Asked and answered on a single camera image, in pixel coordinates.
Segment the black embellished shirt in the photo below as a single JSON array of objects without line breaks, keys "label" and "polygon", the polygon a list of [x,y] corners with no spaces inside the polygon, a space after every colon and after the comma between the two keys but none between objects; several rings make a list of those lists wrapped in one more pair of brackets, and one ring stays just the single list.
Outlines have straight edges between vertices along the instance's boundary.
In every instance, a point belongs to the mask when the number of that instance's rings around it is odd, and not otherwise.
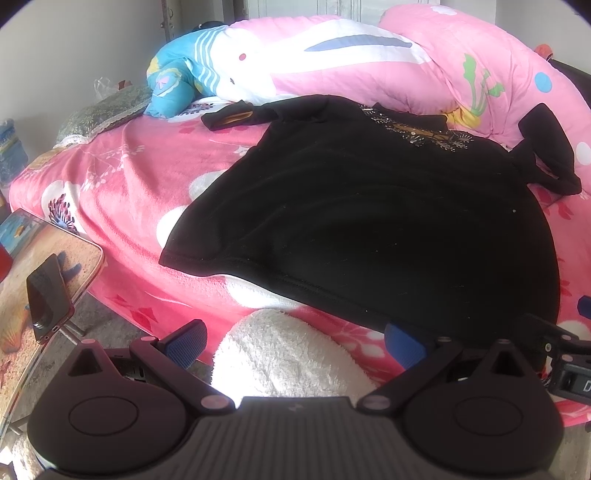
[{"label": "black embellished shirt", "polygon": [[532,186],[569,196],[582,184],[547,106],[519,121],[512,149],[335,96],[239,102],[202,121],[266,131],[186,208],[161,265],[473,345],[525,314],[557,318],[557,254]]}]

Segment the white fluffy cloth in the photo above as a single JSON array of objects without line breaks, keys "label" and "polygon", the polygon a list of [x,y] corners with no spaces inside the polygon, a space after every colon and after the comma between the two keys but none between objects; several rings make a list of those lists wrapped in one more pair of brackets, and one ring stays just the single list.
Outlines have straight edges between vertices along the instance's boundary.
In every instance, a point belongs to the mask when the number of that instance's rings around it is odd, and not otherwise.
[{"label": "white fluffy cloth", "polygon": [[329,336],[280,310],[242,318],[213,355],[211,386],[236,405],[245,397],[336,397],[352,402],[376,384]]}]

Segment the black smartphone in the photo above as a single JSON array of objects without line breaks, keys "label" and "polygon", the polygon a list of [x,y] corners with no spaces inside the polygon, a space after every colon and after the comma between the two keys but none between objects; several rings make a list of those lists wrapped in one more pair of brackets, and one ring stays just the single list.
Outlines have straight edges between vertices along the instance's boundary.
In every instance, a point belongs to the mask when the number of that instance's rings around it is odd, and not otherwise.
[{"label": "black smartphone", "polygon": [[26,290],[35,340],[45,345],[74,313],[55,254],[27,277]]}]

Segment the glass-top beach-print side table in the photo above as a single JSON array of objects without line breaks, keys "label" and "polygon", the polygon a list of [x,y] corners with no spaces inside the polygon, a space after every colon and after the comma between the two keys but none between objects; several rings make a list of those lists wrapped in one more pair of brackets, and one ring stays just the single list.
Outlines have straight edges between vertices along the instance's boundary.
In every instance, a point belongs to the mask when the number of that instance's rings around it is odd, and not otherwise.
[{"label": "glass-top beach-print side table", "polygon": [[58,332],[78,343],[69,325],[74,305],[100,272],[100,246],[22,209],[1,224],[1,251],[12,260],[1,281],[1,432],[11,428],[24,385]]}]

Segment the dark patterned pillow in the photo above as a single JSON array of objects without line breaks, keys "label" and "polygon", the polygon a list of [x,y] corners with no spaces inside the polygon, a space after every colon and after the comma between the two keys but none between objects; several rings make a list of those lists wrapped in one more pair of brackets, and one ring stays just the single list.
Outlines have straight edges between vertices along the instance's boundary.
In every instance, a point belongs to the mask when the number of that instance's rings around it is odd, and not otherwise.
[{"label": "dark patterned pillow", "polygon": [[150,99],[147,86],[128,86],[72,113],[60,126],[55,147],[90,143],[99,134],[141,116]]}]

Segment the blue striped box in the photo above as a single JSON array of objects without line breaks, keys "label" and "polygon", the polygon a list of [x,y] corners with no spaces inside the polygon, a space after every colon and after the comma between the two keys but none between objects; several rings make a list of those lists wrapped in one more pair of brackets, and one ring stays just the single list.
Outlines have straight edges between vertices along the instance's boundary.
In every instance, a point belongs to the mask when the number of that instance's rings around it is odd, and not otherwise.
[{"label": "blue striped box", "polygon": [[8,187],[28,163],[28,156],[16,134],[14,121],[12,119],[2,120],[0,124],[1,186]]}]

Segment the white plastic bag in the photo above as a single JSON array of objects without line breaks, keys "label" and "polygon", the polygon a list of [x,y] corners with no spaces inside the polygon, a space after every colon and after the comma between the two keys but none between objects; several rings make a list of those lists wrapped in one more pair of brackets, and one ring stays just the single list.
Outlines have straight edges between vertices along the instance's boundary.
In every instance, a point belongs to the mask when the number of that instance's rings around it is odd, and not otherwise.
[{"label": "white plastic bag", "polygon": [[126,80],[113,82],[109,78],[100,77],[93,83],[95,97],[98,102],[108,98],[127,86]]}]

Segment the blue plush pillow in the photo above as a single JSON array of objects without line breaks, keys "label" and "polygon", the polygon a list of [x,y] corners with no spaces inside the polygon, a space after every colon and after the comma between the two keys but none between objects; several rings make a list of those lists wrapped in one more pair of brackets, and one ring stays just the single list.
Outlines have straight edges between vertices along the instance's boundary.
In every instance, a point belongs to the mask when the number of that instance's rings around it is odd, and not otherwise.
[{"label": "blue plush pillow", "polygon": [[214,68],[214,41],[228,26],[216,23],[197,29],[165,44],[151,59],[146,70],[150,101],[144,114],[171,118],[193,101],[214,96],[221,77]]}]

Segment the pink cartoon quilt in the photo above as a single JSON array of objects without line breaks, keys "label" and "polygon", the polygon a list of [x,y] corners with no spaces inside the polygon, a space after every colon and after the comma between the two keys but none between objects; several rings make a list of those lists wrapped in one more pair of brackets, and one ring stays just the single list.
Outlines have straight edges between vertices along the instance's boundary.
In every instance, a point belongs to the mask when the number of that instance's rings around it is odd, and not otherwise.
[{"label": "pink cartoon quilt", "polygon": [[259,18],[211,46],[214,93],[260,105],[338,95],[413,114],[444,114],[451,127],[514,147],[519,121],[544,104],[590,180],[590,110],[565,75],[511,34],[443,6],[390,8],[376,25],[335,16]]}]

